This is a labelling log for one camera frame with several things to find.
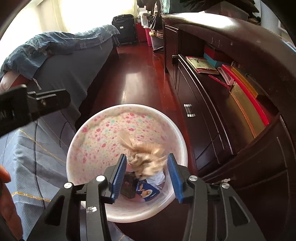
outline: blue gripper pad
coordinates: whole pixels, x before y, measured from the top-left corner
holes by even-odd
[[[112,183],[111,199],[113,199],[114,202],[119,196],[119,192],[120,192],[121,185],[124,178],[124,173],[126,171],[126,163],[127,163],[126,155],[121,155],[120,157],[121,157],[121,161],[118,166],[114,181]]]
[[[186,183],[172,153],[168,155],[168,172],[170,173],[176,199],[178,199],[179,203],[183,203],[183,187]]]

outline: black bag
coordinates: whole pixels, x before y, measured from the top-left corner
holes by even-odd
[[[148,28],[153,30],[162,30],[163,22],[160,16],[148,15],[146,16],[148,22]]]
[[[112,25],[120,32],[117,35],[120,44],[132,44],[136,41],[136,28],[133,15],[118,15],[113,18]]]

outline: dark wooden cabinet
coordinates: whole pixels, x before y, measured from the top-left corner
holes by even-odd
[[[165,26],[165,61],[166,61],[166,68],[168,73],[170,74],[170,80],[172,86],[176,86],[176,64],[177,64],[177,40],[178,40],[178,29]]]
[[[213,18],[163,15],[165,65],[183,109],[197,174],[208,183],[229,178],[267,241],[295,240],[295,52],[260,26],[218,15],[227,25],[217,20],[207,25],[207,17]],[[205,43],[244,66],[277,108],[255,138],[229,89],[187,63],[185,56],[203,57]],[[178,55],[177,66],[172,55]]]
[[[211,143],[211,138],[207,130],[207,125],[203,118],[199,103],[197,102],[182,71],[180,71],[179,68],[177,71],[180,72],[178,96],[183,109],[186,125],[191,130],[189,137],[192,150],[194,152],[194,159],[196,160]]]

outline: pink container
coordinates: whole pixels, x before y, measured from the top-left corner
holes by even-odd
[[[148,46],[149,47],[152,47],[152,41],[151,41],[151,37],[149,35],[150,29],[149,28],[146,28],[145,31],[146,31],[146,38],[147,38]]]

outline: metal screw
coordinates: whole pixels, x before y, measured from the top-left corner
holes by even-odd
[[[96,180],[97,180],[98,182],[102,182],[102,181],[105,180],[105,177],[104,177],[103,175],[99,175],[99,176],[96,177]]]
[[[68,189],[68,188],[70,188],[70,187],[72,187],[72,183],[65,183],[65,184],[64,184],[64,188],[67,188],[67,189]]]
[[[42,99],[40,102],[43,106],[46,106],[46,101],[44,99]]]
[[[228,189],[230,187],[230,185],[228,183],[222,183],[221,186],[225,189]]]
[[[195,182],[197,180],[197,176],[191,175],[189,176],[189,180]]]

